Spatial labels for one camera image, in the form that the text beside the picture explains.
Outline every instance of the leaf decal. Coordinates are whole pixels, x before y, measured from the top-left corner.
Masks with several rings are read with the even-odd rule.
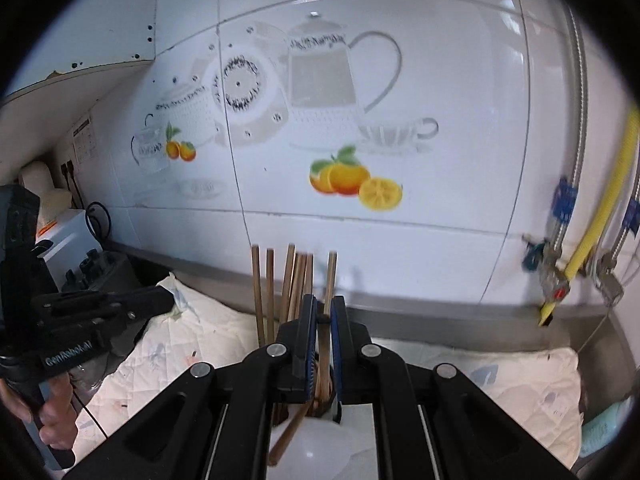
[[[311,168],[310,171],[312,174],[318,174],[320,173],[324,168],[326,168],[327,166],[332,165],[334,162],[332,160],[315,160],[313,161],[313,163],[311,164]]]
[[[355,158],[353,155],[339,156],[337,161],[341,162],[345,166],[359,166],[360,165],[360,161],[357,158]]]
[[[354,156],[355,154],[356,154],[356,147],[353,146],[352,144],[349,144],[348,146],[343,146],[340,148],[340,150],[338,150],[338,158],[350,157],[350,156]]]
[[[181,129],[177,128],[176,126],[172,126],[172,124],[169,122],[166,124],[166,130],[164,132],[166,134],[166,141],[169,142],[181,132]]]

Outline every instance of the teal object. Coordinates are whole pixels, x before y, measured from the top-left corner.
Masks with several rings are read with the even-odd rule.
[[[633,407],[633,398],[616,402],[582,427],[580,457],[589,456],[611,442]]]

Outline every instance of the sticker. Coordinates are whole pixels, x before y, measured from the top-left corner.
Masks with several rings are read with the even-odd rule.
[[[78,167],[98,157],[94,127],[88,118],[74,130],[74,151]]]
[[[578,188],[569,186],[566,178],[562,177],[556,187],[552,205],[553,215],[561,224],[568,224],[571,220],[577,196]]]
[[[638,228],[640,228],[640,203],[638,200],[633,198],[629,200],[625,217],[622,220],[622,227],[629,229],[634,236],[638,234]]]

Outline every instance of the white cloth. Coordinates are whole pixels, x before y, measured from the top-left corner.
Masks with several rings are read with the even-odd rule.
[[[240,314],[190,289],[173,275],[159,285],[174,294],[174,309],[149,322],[133,353],[116,373],[105,378],[88,405],[109,435],[194,363],[206,361],[219,368],[240,362],[257,348],[254,316]],[[411,364],[427,368],[442,362],[456,365],[567,467],[577,459],[580,376],[577,355],[571,349],[486,354],[417,342],[375,342]],[[375,460],[370,408],[349,408],[353,413],[346,409],[343,423],[363,434],[362,449],[371,448],[369,455]],[[80,460],[104,437],[85,411],[77,424],[74,452]]]
[[[484,353],[389,339],[374,342],[412,365],[455,365],[567,468],[578,459],[580,374],[571,348]]]
[[[220,368],[240,362],[258,348],[254,316],[200,294],[172,274],[158,285],[173,293],[174,309],[149,322],[134,351],[105,378],[87,406],[108,435],[194,363],[206,361]],[[76,424],[78,462],[104,437],[85,410]]]

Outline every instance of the lemon slice decal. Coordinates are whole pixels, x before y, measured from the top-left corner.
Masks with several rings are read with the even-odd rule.
[[[388,211],[402,200],[402,188],[393,180],[374,176],[362,183],[358,198],[369,209]]]

